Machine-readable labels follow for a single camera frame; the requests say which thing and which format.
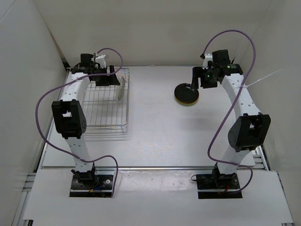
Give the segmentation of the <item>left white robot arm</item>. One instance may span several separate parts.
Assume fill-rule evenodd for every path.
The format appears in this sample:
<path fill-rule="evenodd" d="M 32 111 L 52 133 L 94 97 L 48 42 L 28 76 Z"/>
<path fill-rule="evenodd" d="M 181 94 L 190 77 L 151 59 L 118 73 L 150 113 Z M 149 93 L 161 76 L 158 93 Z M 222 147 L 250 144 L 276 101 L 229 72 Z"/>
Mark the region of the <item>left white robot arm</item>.
<path fill-rule="evenodd" d="M 76 180 L 89 189 L 97 187 L 99 177 L 95 174 L 95 165 L 84 162 L 89 159 L 84 133 L 87 129 L 81 101 L 90 83 L 96 86 L 120 85 L 114 72 L 114 66 L 106 65 L 106 55 L 81 54 L 80 62 L 71 69 L 71 82 L 59 101 L 51 105 L 56 131 L 68 144 L 75 162 L 72 173 Z"/>

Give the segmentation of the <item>green plate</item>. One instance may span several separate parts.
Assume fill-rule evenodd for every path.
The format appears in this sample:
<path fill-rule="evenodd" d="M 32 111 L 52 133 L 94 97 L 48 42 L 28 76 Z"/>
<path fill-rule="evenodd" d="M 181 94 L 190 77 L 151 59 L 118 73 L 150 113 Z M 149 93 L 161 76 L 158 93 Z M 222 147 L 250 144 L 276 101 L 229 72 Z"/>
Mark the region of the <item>green plate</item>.
<path fill-rule="evenodd" d="M 189 107 L 189 106 L 194 106 L 197 102 L 193 102 L 193 103 L 177 102 L 177 103 L 182 105 L 182 106 Z"/>

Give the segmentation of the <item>black plate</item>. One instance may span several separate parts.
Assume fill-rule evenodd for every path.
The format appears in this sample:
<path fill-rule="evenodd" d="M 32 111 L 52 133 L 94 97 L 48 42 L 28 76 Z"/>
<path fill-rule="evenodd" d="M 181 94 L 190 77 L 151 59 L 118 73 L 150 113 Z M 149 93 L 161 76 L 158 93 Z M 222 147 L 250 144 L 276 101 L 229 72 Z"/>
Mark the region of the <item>black plate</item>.
<path fill-rule="evenodd" d="M 174 97 L 183 102 L 189 103 L 199 98 L 199 92 L 197 89 L 192 90 L 190 84 L 181 83 L 174 89 Z"/>

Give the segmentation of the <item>orange plate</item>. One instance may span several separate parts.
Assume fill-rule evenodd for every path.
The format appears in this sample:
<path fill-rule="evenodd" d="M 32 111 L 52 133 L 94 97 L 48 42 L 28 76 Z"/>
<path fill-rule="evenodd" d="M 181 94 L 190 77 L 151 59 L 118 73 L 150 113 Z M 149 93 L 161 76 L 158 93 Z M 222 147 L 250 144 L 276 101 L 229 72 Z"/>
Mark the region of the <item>orange plate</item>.
<path fill-rule="evenodd" d="M 183 102 L 183 101 L 181 101 L 181 100 L 179 100 L 179 99 L 177 99 L 177 98 L 175 98 L 175 100 L 176 100 L 177 102 Z"/>

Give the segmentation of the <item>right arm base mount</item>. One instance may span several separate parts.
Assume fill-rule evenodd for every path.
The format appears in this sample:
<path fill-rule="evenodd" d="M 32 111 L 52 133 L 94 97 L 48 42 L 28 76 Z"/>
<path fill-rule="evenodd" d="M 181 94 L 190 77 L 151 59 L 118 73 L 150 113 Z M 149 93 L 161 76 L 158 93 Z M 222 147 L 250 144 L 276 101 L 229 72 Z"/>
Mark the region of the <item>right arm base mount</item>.
<path fill-rule="evenodd" d="M 242 199 L 237 173 L 220 174 L 217 169 L 211 173 L 198 173 L 190 177 L 197 183 L 198 199 Z"/>

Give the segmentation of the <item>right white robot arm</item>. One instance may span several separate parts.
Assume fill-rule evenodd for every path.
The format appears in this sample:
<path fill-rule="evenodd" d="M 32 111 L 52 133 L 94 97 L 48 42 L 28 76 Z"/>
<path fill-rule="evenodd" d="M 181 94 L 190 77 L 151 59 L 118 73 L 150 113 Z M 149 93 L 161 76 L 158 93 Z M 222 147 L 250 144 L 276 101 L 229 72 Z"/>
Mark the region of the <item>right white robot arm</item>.
<path fill-rule="evenodd" d="M 238 64 L 230 62 L 227 50 L 202 54 L 201 67 L 193 68 L 192 87 L 204 89 L 221 84 L 231 101 L 236 121 L 228 131 L 229 146 L 221 160 L 214 166 L 211 182 L 216 188 L 224 187 L 236 174 L 238 165 L 258 146 L 267 135 L 271 118 L 263 114 L 252 100 L 244 85 L 243 71 Z"/>

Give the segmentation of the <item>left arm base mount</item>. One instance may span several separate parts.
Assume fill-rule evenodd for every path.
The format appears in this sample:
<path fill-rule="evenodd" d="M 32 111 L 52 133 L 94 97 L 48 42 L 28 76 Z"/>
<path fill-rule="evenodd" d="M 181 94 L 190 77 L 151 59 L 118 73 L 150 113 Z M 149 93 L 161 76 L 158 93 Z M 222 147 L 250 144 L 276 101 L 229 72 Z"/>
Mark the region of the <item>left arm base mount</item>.
<path fill-rule="evenodd" d="M 111 198 L 113 186 L 113 173 L 99 174 L 97 172 L 94 182 L 83 182 L 73 175 L 69 196 L 76 198 Z"/>

